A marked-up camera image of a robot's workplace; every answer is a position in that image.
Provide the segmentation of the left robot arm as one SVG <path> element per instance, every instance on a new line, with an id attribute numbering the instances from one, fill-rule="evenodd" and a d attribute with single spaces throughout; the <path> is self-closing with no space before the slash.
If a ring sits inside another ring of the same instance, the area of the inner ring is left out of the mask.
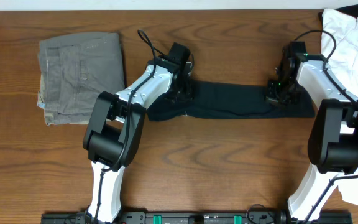
<path id="1" fill-rule="evenodd" d="M 139 148 L 146 112 L 161 96 L 176 93 L 174 86 L 187 81 L 194 64 L 176 65 L 159 59 L 129 87 L 102 92 L 83 139 L 93 169 L 93 196 L 86 223 L 113 223 L 121 211 L 121 186 L 125 168 Z"/>

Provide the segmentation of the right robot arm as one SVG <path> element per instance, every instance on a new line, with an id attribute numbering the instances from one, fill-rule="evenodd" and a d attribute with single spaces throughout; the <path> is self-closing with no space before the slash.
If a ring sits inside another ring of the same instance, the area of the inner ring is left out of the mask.
<path id="1" fill-rule="evenodd" d="M 342 180 L 358 179 L 358 97 L 335 77 L 321 54 L 284 53 L 266 99 L 288 106 L 306 91 L 318 109 L 308 140 L 310 164 L 289 197 L 290 218 L 312 223 Z"/>

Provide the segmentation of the black t-shirt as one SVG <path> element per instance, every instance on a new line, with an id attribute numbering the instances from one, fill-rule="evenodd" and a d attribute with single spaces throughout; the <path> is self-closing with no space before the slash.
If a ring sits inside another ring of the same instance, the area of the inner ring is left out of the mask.
<path id="1" fill-rule="evenodd" d="M 161 96 L 148 108 L 151 121 L 166 121 L 177 116 L 201 119 L 275 119 L 313 118 L 313 102 L 306 92 L 300 102 L 276 106 L 265 101 L 264 86 L 235 85 L 195 81 L 194 98 L 170 101 Z"/>

